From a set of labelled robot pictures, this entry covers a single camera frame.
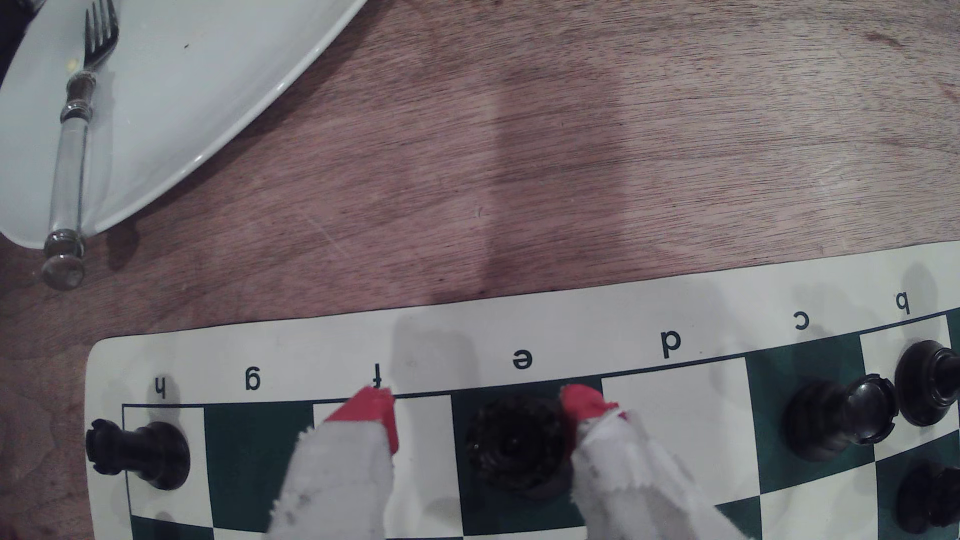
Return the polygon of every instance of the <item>white square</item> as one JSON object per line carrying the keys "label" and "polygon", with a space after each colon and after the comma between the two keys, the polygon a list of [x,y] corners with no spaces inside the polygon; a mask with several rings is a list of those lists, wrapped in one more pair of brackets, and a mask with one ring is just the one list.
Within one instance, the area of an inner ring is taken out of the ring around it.
{"label": "white square", "polygon": [[876,467],[868,463],[760,495],[763,537],[876,540]]}
{"label": "white square", "polygon": [[319,426],[326,420],[326,417],[333,414],[333,411],[340,408],[343,403],[337,404],[313,404],[313,425]]}
{"label": "white square", "polygon": [[[950,334],[947,317],[934,317],[880,331],[860,335],[860,348],[863,350],[863,366],[867,373],[877,373],[881,377],[894,381],[894,372],[903,352],[910,345],[925,339],[939,341],[944,347],[950,346]],[[918,428],[906,421],[903,416],[894,420],[896,427],[887,438],[874,444],[877,460],[899,454],[933,439],[942,437],[960,427],[957,419],[957,405],[953,404],[947,416],[933,426]]]}
{"label": "white square", "polygon": [[744,358],[603,379],[608,401],[640,415],[710,504],[760,493]]}
{"label": "white square", "polygon": [[585,540],[586,538],[586,527],[571,527],[531,530],[529,532],[484,534],[482,536],[465,536],[464,540]]}
{"label": "white square", "polygon": [[[313,405],[314,425],[340,405]],[[394,491],[384,512],[387,538],[462,536],[450,397],[398,399],[394,412],[400,448],[394,455]]]}
{"label": "white square", "polygon": [[213,527],[206,479],[206,438],[202,407],[124,407],[124,429],[133,431],[155,421],[172,424],[186,437],[190,473],[177,489],[156,489],[136,473],[126,473],[131,514],[198,527]]}
{"label": "white square", "polygon": [[263,540],[266,536],[262,532],[233,530],[232,528],[213,529],[213,540]]}

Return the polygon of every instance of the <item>fork tines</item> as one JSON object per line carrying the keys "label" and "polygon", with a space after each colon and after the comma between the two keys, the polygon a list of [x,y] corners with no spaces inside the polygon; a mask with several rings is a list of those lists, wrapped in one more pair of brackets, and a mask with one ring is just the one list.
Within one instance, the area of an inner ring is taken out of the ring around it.
{"label": "fork tines", "polygon": [[104,8],[104,0],[94,0],[90,9],[86,11],[84,29],[84,53],[88,61],[102,54],[103,49],[112,47],[120,33],[113,0],[107,0],[106,8]]}

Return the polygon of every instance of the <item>chess piece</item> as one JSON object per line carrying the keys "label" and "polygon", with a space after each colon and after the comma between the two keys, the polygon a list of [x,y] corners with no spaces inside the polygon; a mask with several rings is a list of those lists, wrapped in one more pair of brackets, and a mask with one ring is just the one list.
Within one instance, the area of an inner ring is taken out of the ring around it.
{"label": "chess piece", "polygon": [[484,405],[470,421],[467,456],[490,486],[530,499],[566,492],[572,446],[560,402],[509,396]]}
{"label": "chess piece", "polygon": [[177,489],[190,473],[186,439],[166,422],[123,431],[110,420],[94,420],[86,431],[86,457],[102,475],[131,471],[157,489]]}
{"label": "chess piece", "polygon": [[914,534],[960,522],[960,469],[925,460],[904,477],[895,511],[900,528]]}
{"label": "chess piece", "polygon": [[932,339],[914,343],[900,357],[894,382],[903,418],[932,426],[960,394],[960,356]]}
{"label": "chess piece", "polygon": [[787,446],[808,461],[829,461],[851,443],[874,444],[893,430],[894,385],[871,374],[846,387],[816,380],[797,392],[783,414]]}

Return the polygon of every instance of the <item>white cloth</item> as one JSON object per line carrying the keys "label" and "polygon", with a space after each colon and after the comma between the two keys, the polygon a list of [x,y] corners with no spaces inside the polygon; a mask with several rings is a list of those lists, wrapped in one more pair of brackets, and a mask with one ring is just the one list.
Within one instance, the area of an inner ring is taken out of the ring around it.
{"label": "white cloth", "polygon": [[745,540],[632,411],[607,411],[577,432],[572,495],[588,540]]}
{"label": "white cloth", "polygon": [[[578,438],[572,496],[588,540],[745,540],[635,413],[582,422]],[[320,424],[300,435],[267,540],[383,540],[393,486],[381,424]]]}
{"label": "white cloth", "polygon": [[324,422],[300,434],[267,540],[383,540],[394,488],[379,422]]}

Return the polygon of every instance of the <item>fork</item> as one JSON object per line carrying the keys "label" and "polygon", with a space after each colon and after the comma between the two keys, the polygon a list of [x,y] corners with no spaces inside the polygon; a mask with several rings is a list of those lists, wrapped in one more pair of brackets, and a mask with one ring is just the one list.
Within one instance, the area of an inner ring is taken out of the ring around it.
{"label": "fork", "polygon": [[94,0],[84,19],[84,68],[66,84],[66,105],[60,111],[60,144],[50,198],[50,233],[43,244],[43,280],[57,290],[71,290],[84,280],[84,237],[81,194],[84,190],[86,131],[92,118],[90,100],[97,85],[96,69],[113,52],[120,37],[113,0]]}

